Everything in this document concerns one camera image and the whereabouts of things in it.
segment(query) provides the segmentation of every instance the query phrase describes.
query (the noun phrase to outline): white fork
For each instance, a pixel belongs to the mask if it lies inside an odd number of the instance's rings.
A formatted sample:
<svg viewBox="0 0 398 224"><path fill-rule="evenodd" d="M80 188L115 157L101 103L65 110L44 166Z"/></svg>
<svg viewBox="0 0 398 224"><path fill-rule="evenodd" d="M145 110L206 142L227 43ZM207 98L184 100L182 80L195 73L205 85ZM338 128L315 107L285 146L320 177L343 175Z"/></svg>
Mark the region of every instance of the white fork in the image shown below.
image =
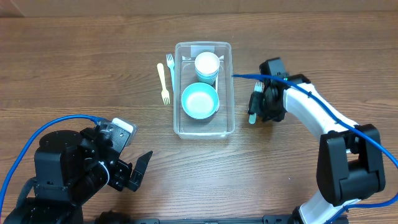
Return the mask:
<svg viewBox="0 0 398 224"><path fill-rule="evenodd" d="M262 82L256 82L256 84L254 85L254 91L256 92L262 92ZM257 114L250 114L249 115L249 123L250 124L254 124L256 122L256 118L257 118Z"/></svg>
<svg viewBox="0 0 398 224"><path fill-rule="evenodd" d="M174 59L172 54L167 54L166 55L166 62L167 66L170 69L170 74L172 76L172 86L173 86L173 91L174 91Z"/></svg>

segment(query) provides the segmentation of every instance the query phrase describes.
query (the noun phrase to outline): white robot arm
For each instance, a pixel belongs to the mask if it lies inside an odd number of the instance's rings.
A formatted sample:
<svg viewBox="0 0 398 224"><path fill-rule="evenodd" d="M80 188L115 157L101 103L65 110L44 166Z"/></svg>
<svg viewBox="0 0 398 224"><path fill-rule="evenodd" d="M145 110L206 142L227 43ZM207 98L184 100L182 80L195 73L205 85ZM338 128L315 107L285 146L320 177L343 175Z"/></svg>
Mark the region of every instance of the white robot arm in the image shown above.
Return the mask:
<svg viewBox="0 0 398 224"><path fill-rule="evenodd" d="M260 71L298 85L325 104L337 119L380 142L373 125L360 126L343 116L320 96L305 76L290 77L280 58L265 61L260 65ZM380 151L338 124L318 102L297 88L272 79L264 80L264 90L256 85L249 103L250 123L254 123L257 116L263 121L279 122L286 112L297 117L320 143L319 190L294 211L291 223L326 223L345 205L357 203L384 189L386 181ZM348 161L346 153L359 154L358 160Z"/></svg>

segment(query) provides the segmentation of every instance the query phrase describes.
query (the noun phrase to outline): white arm link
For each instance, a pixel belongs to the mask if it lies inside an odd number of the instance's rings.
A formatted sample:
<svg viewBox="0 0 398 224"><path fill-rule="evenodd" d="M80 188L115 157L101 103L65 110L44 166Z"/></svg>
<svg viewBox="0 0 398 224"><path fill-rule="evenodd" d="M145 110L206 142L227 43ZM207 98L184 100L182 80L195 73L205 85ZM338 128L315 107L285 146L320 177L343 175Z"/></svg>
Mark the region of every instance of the white arm link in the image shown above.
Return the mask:
<svg viewBox="0 0 398 224"><path fill-rule="evenodd" d="M334 109L326 100L324 100L319 93L316 91L314 85L301 83L299 84L304 90L310 91L312 95L319 98L327 107L333 112L334 115L344 123L354 126L357 125L355 121L352 121L336 109ZM284 91L284 108L287 112L292 113L296 116L307 128L310 130L315 138L320 140L322 134L326 134L329 131L342 132L347 129L342 127L326 113L325 110L313 99L309 98L308 95L295 89L294 87L288 88Z"/></svg>
<svg viewBox="0 0 398 224"><path fill-rule="evenodd" d="M334 207L322 197L318 190L309 201L300 206L298 211L304 224L322 224L333 217L343 206L355 204L359 201L360 199L353 199Z"/></svg>

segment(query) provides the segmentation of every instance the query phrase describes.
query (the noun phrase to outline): paper cup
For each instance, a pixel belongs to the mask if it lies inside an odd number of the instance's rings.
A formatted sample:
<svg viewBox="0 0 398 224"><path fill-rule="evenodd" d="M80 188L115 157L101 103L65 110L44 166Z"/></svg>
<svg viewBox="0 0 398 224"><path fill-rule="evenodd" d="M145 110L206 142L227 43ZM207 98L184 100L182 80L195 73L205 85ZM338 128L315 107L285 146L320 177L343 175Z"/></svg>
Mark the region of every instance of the paper cup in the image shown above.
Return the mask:
<svg viewBox="0 0 398 224"><path fill-rule="evenodd" d="M209 85L216 81L218 70L220 69L220 60L217 55L211 52L203 52L195 59L195 70L198 80Z"/></svg>

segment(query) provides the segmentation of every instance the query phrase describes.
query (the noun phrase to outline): light blue fork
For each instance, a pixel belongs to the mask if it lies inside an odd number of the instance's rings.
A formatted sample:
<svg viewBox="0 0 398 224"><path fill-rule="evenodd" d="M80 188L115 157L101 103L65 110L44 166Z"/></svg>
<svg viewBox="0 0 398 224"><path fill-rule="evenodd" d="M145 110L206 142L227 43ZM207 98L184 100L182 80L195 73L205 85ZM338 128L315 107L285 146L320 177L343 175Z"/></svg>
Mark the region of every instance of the light blue fork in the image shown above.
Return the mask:
<svg viewBox="0 0 398 224"><path fill-rule="evenodd" d="M167 66L170 69L170 74L172 76L172 86L173 86L173 92L174 92L174 59L173 59L173 55L167 54L166 61L167 61Z"/></svg>

